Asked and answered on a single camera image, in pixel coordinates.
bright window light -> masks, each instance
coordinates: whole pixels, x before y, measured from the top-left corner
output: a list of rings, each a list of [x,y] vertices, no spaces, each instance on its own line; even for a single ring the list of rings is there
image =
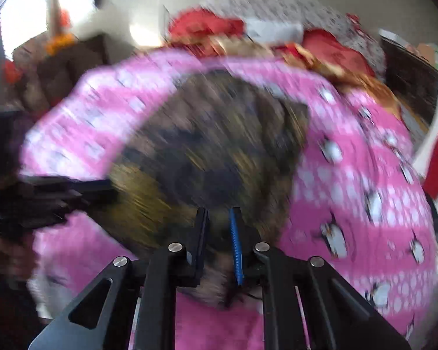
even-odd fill
[[[5,56],[12,59],[13,50],[47,30],[45,0],[7,0],[0,12]]]

red pillow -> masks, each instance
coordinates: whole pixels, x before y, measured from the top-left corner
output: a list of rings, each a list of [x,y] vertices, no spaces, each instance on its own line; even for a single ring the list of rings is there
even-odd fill
[[[336,37],[326,30],[305,31],[302,47],[310,51],[318,60],[337,64],[348,71],[375,77],[375,72],[360,52],[342,46]]]
[[[207,9],[186,10],[178,16],[168,28],[171,38],[206,37],[223,34],[242,36],[244,22],[230,18],[221,18]]]

metal screw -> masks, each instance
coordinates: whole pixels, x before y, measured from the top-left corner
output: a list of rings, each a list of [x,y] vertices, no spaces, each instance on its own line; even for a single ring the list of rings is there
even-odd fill
[[[310,259],[310,264],[313,267],[322,267],[325,264],[325,260],[321,257],[313,257]]]
[[[174,242],[168,246],[168,250],[171,252],[179,252],[181,249],[183,249],[183,246],[178,242]]]
[[[126,257],[117,257],[113,260],[113,265],[115,267],[123,267],[128,263],[128,259]]]
[[[268,251],[270,249],[270,246],[266,242],[258,242],[255,245],[255,249],[256,249],[256,251],[259,251],[259,252],[265,252],[265,251]]]

pink blanket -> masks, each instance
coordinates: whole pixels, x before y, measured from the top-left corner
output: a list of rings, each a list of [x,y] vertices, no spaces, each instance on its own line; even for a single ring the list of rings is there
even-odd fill
[[[278,59],[206,59],[175,50],[133,57],[85,74],[72,94],[29,132],[24,173],[103,177],[150,113],[186,75],[226,68],[310,107],[308,146],[294,177],[286,254],[325,258],[402,334],[428,304],[436,244],[430,208],[409,162],[404,125],[361,91],[339,95],[317,74]],[[85,214],[42,230],[41,269],[80,292],[126,249]],[[236,304],[218,312],[178,296],[178,349],[262,349],[263,319]]]

hand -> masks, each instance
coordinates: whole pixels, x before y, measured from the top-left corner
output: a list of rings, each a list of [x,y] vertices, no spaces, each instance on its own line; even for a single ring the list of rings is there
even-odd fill
[[[0,273],[18,280],[28,280],[38,259],[33,243],[33,233],[26,234],[22,244],[14,244],[0,237]]]

